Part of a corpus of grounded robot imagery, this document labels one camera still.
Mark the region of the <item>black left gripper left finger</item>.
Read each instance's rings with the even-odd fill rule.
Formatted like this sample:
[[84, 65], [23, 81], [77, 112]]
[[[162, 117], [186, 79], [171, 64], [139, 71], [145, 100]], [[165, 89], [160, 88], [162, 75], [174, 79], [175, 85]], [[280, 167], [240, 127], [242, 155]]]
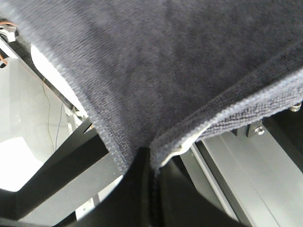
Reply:
[[150, 150], [140, 148], [114, 190], [70, 227], [151, 227]]

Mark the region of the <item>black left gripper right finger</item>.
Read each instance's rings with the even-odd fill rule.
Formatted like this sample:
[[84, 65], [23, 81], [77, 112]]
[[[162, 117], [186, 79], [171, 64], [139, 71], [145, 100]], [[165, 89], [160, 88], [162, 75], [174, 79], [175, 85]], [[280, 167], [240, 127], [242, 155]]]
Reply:
[[158, 177], [162, 227], [243, 227], [202, 196], [171, 160]]

